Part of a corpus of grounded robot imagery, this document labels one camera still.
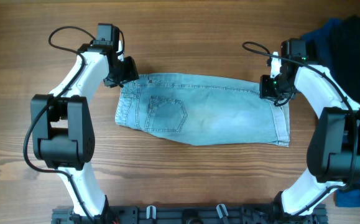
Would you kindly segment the light blue denim shorts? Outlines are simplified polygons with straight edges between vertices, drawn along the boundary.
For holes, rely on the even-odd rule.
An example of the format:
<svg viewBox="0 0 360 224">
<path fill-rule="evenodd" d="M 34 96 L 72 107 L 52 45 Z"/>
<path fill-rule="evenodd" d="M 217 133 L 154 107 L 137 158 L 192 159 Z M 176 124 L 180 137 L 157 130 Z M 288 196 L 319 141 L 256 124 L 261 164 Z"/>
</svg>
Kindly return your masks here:
<svg viewBox="0 0 360 224">
<path fill-rule="evenodd" d="M 232 78 L 143 74 L 121 89 L 115 122 L 193 146 L 290 144 L 288 105 L 274 106 L 258 83 Z"/>
</svg>

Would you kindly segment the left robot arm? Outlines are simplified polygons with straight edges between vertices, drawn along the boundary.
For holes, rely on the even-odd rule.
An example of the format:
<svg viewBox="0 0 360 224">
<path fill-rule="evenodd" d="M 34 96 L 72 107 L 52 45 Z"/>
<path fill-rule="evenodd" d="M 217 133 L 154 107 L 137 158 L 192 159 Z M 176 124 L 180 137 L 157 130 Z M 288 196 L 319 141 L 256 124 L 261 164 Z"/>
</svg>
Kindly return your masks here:
<svg viewBox="0 0 360 224">
<path fill-rule="evenodd" d="M 59 86 L 31 100 L 24 159 L 33 170 L 61 178 L 73 202 L 75 223 L 106 223 L 113 218 L 91 165 L 95 133 L 89 102 L 100 83 L 123 86 L 138 77 L 130 56 L 84 51 Z"/>
</svg>

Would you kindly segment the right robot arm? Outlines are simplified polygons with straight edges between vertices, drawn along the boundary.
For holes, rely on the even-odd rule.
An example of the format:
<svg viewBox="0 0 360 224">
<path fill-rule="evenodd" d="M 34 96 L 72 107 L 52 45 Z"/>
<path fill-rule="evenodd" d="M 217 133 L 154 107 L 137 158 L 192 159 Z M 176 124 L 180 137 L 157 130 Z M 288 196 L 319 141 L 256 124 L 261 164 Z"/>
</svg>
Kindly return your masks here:
<svg viewBox="0 0 360 224">
<path fill-rule="evenodd" d="M 271 72 L 261 76 L 261 98 L 281 106 L 301 93 L 318 117 L 307 149 L 307 168 L 275 196 L 270 213 L 273 221 L 295 222 L 311 216 L 334 191 L 347 191 L 360 182 L 360 104 L 324 66 L 285 63 Z"/>
</svg>

